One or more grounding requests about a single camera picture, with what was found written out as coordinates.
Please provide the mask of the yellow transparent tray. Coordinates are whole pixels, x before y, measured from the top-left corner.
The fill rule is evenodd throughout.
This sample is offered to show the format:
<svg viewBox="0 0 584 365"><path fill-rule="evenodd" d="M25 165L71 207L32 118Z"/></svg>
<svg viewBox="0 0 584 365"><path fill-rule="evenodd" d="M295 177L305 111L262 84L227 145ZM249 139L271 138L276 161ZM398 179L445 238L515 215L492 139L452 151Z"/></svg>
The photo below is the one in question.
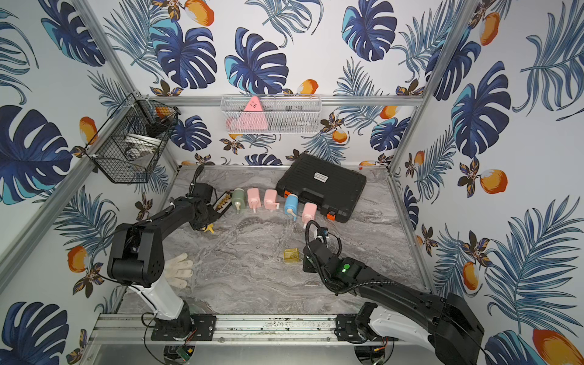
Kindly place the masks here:
<svg viewBox="0 0 584 365"><path fill-rule="evenodd" d="M284 263L299 263L301 261L299 249L285 249L283 252L283 261Z"/></svg>

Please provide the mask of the green pencil sharpener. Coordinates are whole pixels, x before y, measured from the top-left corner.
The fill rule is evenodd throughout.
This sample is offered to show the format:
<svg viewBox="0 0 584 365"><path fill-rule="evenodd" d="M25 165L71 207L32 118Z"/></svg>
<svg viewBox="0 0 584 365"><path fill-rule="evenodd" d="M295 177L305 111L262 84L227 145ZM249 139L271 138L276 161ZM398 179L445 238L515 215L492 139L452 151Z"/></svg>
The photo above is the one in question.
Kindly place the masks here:
<svg viewBox="0 0 584 365"><path fill-rule="evenodd" d="M246 194L242 188L235 188L232 192L231 202L236 209L237 214L240 214L246 208Z"/></svg>

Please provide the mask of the blue pencil sharpener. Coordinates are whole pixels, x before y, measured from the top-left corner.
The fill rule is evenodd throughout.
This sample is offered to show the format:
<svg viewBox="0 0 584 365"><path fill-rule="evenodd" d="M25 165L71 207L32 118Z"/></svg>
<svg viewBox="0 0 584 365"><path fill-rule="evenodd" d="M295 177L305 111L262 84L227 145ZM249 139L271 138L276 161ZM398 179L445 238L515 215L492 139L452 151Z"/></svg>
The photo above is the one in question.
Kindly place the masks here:
<svg viewBox="0 0 584 365"><path fill-rule="evenodd" d="M294 221L297 220L299 199L295 194L289 194L284 203L284 214L292 217Z"/></svg>

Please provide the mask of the yellow pencil sharpener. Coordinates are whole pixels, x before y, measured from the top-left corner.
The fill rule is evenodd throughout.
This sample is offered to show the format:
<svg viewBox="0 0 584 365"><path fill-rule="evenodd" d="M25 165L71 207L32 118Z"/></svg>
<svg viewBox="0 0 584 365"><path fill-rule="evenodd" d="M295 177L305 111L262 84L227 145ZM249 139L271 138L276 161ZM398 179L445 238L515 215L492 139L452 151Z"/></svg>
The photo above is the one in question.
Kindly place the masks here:
<svg viewBox="0 0 584 365"><path fill-rule="evenodd" d="M203 231L206 233L209 232L211 234L215 234L214 225L213 224L207 225Z"/></svg>

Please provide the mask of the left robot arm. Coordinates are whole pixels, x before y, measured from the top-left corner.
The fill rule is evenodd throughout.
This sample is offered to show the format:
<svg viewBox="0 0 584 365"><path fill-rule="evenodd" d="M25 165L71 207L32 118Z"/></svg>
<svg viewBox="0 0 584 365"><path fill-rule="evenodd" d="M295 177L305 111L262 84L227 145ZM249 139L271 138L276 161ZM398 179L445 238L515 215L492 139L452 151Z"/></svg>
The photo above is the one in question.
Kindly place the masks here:
<svg viewBox="0 0 584 365"><path fill-rule="evenodd" d="M108 277L136 290L161 321L177 322L189 315L184 300L164 278L164 239L184 224L200 231L216 222L213 195L211 185L193 182L168 208L147 220L121 224L113 234Z"/></svg>

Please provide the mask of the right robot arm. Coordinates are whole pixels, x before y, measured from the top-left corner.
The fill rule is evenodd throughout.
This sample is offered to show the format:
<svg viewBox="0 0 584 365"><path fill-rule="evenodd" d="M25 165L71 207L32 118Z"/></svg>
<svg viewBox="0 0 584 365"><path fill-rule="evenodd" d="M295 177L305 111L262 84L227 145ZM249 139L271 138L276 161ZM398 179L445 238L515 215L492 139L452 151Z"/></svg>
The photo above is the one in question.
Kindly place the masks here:
<svg viewBox="0 0 584 365"><path fill-rule="evenodd" d="M485 329L467 302L457 294L441 297L387 278L367 264L341 257L328 247L329 232L315 221L305 224L304 265L319 275L336 295L351 294L395 311L426 331L424 340L445 364L476 364Z"/></svg>

